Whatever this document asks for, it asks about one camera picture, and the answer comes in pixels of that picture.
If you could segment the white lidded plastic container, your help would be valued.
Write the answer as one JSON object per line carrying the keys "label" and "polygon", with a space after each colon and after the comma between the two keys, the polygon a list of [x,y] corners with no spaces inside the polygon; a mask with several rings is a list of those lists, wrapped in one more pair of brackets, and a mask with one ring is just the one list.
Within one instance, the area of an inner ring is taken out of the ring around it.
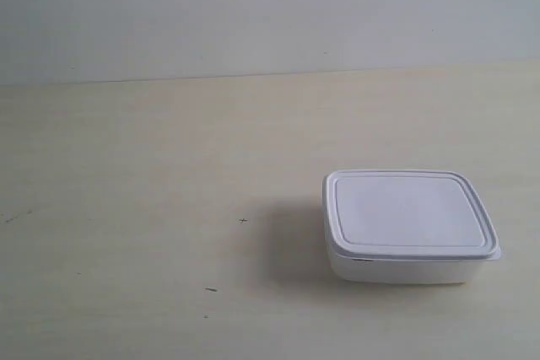
{"label": "white lidded plastic container", "polygon": [[502,256],[467,178],[425,169],[338,170],[322,181],[333,272],[350,282],[463,284]]}

